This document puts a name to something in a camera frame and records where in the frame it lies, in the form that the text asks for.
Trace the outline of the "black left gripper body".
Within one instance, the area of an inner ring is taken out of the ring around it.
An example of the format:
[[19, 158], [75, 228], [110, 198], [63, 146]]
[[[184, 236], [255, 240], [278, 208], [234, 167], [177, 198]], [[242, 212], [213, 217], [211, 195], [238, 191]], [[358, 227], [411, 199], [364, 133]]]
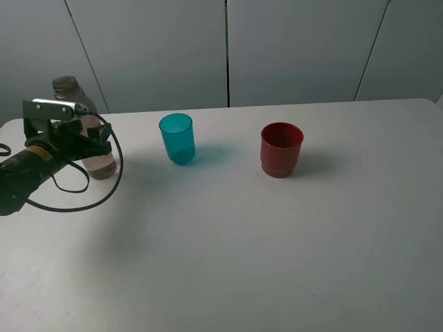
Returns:
[[80, 120], [55, 121], [24, 118], [25, 147], [43, 160], [67, 162], [91, 157], [90, 141], [82, 135]]

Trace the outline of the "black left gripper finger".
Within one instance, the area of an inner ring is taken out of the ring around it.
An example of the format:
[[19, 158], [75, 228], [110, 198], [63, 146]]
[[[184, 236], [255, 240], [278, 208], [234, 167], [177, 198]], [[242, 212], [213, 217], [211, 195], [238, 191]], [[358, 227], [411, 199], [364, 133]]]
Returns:
[[102, 124], [97, 127], [89, 127], [87, 135], [93, 141], [105, 143], [111, 135], [111, 126], [109, 124]]
[[106, 156], [112, 152], [109, 141], [99, 142], [89, 138], [76, 138], [71, 144], [71, 160]]

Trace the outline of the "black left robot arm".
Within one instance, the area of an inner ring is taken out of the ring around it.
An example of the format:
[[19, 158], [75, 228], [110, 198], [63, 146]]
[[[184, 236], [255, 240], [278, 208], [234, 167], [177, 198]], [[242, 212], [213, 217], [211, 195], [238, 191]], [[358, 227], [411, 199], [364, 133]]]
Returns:
[[97, 207], [111, 195], [97, 203], [83, 207], [59, 208], [30, 200], [47, 180], [66, 166], [82, 173], [89, 185], [91, 177], [85, 168], [75, 162], [85, 158], [104, 156], [111, 152], [108, 138], [114, 134], [108, 122], [87, 130], [91, 137], [82, 135], [80, 120], [56, 121], [24, 119], [26, 148], [1, 162], [1, 215], [20, 211], [25, 204], [48, 212], [81, 212]]

